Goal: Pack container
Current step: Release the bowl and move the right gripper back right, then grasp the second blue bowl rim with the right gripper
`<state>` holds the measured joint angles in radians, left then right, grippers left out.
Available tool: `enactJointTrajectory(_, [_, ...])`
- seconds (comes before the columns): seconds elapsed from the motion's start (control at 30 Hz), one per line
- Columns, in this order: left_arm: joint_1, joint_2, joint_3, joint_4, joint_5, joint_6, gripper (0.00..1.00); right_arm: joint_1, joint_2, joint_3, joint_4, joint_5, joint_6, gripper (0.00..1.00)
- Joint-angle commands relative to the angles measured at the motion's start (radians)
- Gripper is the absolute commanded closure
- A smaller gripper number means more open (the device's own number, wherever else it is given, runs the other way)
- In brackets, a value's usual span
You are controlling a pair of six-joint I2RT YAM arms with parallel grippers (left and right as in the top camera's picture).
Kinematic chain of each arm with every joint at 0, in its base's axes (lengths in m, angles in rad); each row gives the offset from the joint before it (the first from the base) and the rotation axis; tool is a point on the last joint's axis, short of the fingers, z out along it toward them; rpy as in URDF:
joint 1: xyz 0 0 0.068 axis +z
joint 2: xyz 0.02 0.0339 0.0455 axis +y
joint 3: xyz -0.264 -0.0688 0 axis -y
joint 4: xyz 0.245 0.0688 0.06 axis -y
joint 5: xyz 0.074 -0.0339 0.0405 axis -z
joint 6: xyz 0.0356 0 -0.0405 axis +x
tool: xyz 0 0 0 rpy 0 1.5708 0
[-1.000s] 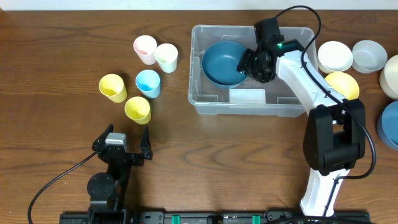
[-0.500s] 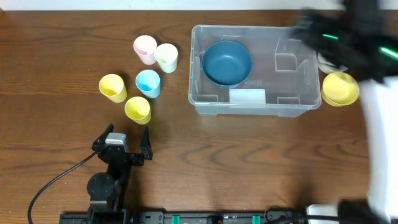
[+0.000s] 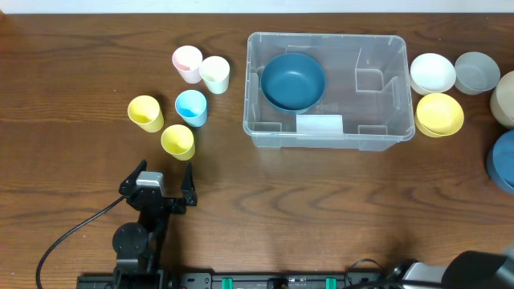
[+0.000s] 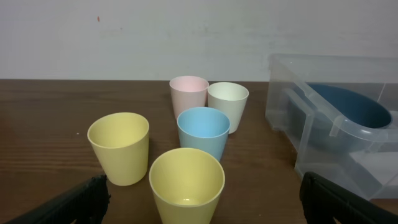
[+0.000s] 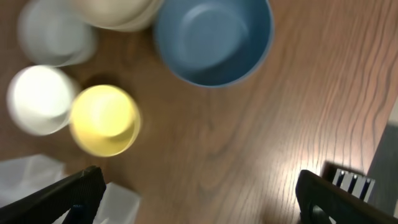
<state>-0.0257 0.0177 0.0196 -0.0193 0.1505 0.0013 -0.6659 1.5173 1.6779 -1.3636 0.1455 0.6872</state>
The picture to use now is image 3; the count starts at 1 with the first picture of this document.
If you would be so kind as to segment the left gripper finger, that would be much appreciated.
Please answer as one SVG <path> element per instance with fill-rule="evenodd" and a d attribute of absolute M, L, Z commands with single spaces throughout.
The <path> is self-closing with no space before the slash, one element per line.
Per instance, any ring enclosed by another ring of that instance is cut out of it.
<path fill-rule="evenodd" d="M 119 193 L 124 197 L 131 197 L 137 191 L 137 178 L 146 170 L 146 160 L 140 164 L 121 182 Z"/>
<path fill-rule="evenodd" d="M 181 192 L 187 206 L 196 206 L 198 204 L 198 195 L 194 186 L 192 164 L 190 162 L 186 167 L 186 173 L 181 184 Z"/>

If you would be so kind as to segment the dark blue large bowl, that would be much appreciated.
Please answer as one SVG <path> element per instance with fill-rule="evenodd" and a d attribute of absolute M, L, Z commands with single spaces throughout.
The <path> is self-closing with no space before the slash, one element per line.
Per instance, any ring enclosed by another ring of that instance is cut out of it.
<path fill-rule="evenodd" d="M 326 91 L 327 77 L 313 57 L 286 53 L 265 66 L 260 86 L 267 101 L 276 109 L 302 114 L 320 101 Z"/>

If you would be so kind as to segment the yellow small bowl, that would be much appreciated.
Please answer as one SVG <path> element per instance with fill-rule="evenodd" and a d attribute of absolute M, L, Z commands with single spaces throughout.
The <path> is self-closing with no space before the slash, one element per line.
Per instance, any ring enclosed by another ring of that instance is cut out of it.
<path fill-rule="evenodd" d="M 417 129 L 428 137 L 451 136 L 463 127 L 464 113 L 453 97 L 431 93 L 419 100 L 414 122 Z"/>

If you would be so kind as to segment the white small bowl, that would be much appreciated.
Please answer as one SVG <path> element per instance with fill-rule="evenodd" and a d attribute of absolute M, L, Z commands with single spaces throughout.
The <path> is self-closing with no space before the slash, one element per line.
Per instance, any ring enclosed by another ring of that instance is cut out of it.
<path fill-rule="evenodd" d="M 446 92 L 454 86 L 455 81 L 455 68 L 442 55 L 419 55 L 410 66 L 410 86 L 419 95 Z"/>

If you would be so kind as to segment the beige large bowl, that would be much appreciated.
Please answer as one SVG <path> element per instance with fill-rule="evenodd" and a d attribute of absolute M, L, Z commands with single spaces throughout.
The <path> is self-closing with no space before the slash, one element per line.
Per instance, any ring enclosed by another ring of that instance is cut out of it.
<path fill-rule="evenodd" d="M 490 99 L 492 115 L 500 124 L 510 130 L 513 130 L 513 77 L 514 71 L 504 75 Z"/>

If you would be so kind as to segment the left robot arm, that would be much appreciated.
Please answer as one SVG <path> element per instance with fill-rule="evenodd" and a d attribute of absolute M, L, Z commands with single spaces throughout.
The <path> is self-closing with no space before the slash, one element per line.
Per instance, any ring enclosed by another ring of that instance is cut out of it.
<path fill-rule="evenodd" d="M 163 174 L 148 171 L 145 160 L 121 182 L 120 195 L 140 215 L 137 222 L 125 223 L 113 235 L 112 246 L 116 252 L 113 288 L 174 287 L 170 273 L 159 267 L 159 258 L 169 216 L 185 214 L 188 206 L 198 204 L 191 164 L 186 166 L 180 190 L 181 197 L 167 197 Z"/>

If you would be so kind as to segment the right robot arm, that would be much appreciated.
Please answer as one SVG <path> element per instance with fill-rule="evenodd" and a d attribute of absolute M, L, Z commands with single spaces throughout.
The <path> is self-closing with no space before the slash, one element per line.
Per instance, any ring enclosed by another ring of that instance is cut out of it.
<path fill-rule="evenodd" d="M 513 288 L 513 246 L 504 254 L 468 250 L 459 254 L 447 267 L 409 261 L 398 265 L 387 280 L 444 283 L 458 288 Z"/>

